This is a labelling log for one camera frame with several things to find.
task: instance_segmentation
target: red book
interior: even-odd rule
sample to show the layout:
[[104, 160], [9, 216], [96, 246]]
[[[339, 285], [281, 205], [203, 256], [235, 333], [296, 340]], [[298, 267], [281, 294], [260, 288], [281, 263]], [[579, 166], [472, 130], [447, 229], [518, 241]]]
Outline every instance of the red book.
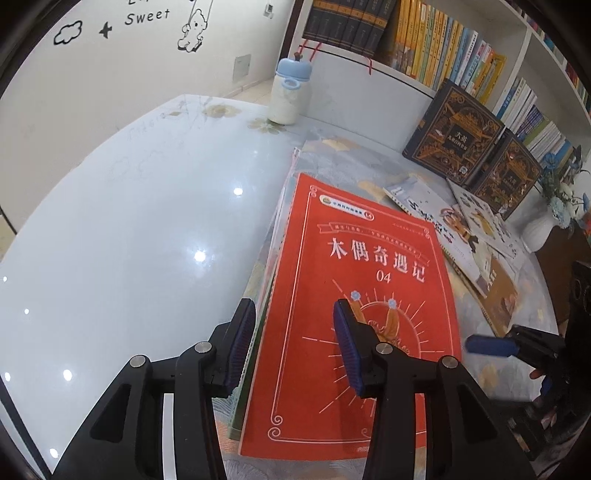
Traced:
[[[332, 311], [348, 299], [382, 341], [431, 361], [461, 356], [452, 289], [432, 223], [301, 174], [242, 433], [240, 454], [367, 456], [375, 400], [349, 386]], [[417, 447], [425, 446], [417, 396]]]

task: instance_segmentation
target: white wall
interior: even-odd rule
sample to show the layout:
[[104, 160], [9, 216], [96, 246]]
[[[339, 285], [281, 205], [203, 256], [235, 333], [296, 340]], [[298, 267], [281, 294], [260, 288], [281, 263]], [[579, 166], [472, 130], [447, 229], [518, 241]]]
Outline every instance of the white wall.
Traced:
[[[35, 47], [0, 99], [0, 205], [17, 229], [68, 171], [139, 116], [182, 93], [225, 96], [273, 75], [294, 0], [271, 0], [272, 19], [267, 0], [194, 1], [82, 0]], [[191, 9], [210, 4], [201, 47], [179, 50]], [[125, 24], [150, 12], [151, 21]], [[55, 45], [78, 20], [82, 33]], [[105, 22], [109, 38], [99, 33]], [[234, 83], [235, 57], [246, 54], [249, 75]]]

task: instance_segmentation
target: black speaker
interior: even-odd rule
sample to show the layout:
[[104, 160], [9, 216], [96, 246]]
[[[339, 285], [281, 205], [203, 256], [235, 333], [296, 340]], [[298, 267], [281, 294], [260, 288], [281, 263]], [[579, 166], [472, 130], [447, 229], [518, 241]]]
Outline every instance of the black speaker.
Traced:
[[591, 264], [573, 263], [569, 324], [564, 340], [576, 363], [591, 370]]

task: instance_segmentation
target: electrical outlet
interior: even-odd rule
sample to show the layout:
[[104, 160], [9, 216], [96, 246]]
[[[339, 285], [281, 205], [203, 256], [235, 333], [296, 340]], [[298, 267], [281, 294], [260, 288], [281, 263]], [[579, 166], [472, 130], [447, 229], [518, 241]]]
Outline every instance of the electrical outlet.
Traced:
[[265, 17], [273, 18], [273, 5], [266, 4], [265, 5], [265, 13], [263, 13]]
[[234, 60], [234, 75], [232, 80], [237, 82], [243, 79], [251, 69], [251, 54], [236, 57]]

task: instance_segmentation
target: finger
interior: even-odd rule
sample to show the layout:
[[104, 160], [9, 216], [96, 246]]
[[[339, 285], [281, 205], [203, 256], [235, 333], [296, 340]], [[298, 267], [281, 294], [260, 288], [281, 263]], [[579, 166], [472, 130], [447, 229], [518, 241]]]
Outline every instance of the finger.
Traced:
[[536, 378], [542, 377], [544, 375], [544, 372], [542, 372], [542, 370], [536, 368], [535, 370], [533, 370], [532, 373], [530, 373], [530, 378], [532, 380], [535, 380]]

